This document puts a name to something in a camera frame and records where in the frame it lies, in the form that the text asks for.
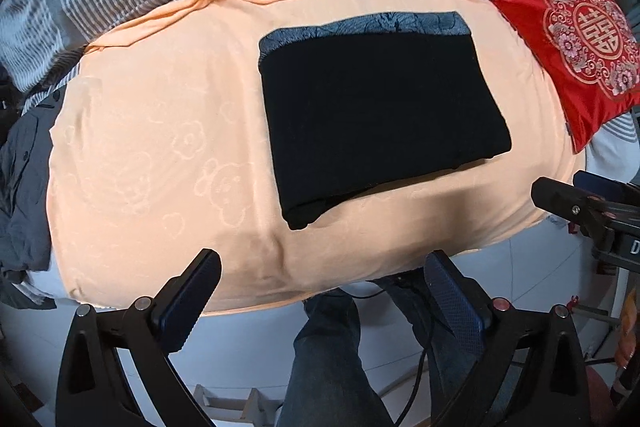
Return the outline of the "dark grey clothes pile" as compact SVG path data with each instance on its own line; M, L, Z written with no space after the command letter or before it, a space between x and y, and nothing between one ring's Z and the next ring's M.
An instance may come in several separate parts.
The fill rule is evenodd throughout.
M53 298L34 293L26 284L30 272L50 267L50 130L64 93L55 91L22 114L22 94L9 74L1 72L1 301L14 309L55 307Z

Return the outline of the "operator blue jeans legs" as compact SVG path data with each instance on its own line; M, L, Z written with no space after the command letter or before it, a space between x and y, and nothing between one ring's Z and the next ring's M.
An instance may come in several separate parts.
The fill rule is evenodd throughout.
M475 358L446 325L425 282L414 269L374 282L392 298L426 352L432 413L457 393ZM394 421L372 389L359 356L356 303L341 289L304 302L307 322L294 340L295 358L278 424L280 426L391 426Z

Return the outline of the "peach orange blanket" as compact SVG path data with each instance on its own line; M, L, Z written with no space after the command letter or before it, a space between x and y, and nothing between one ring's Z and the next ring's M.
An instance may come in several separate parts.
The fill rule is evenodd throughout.
M381 12L459 13L512 136L483 165L343 202L302 231L281 216L258 72L280 27ZM68 297L119 308L204 248L207 314L285 306L472 251L536 225L541 176L585 165L551 78L488 0L178 0L91 43L51 129L47 215Z

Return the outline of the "red embroidered cushion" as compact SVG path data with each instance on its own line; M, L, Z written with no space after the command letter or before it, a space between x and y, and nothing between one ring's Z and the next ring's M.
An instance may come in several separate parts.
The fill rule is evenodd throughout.
M615 0L491 0L548 72L576 153L639 104L639 46Z

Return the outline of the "black pants with patterned waistband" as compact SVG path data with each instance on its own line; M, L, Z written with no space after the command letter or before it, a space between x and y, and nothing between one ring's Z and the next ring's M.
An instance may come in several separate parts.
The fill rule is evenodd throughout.
M258 69L282 217L293 230L375 187L512 146L456 12L278 28L259 41Z

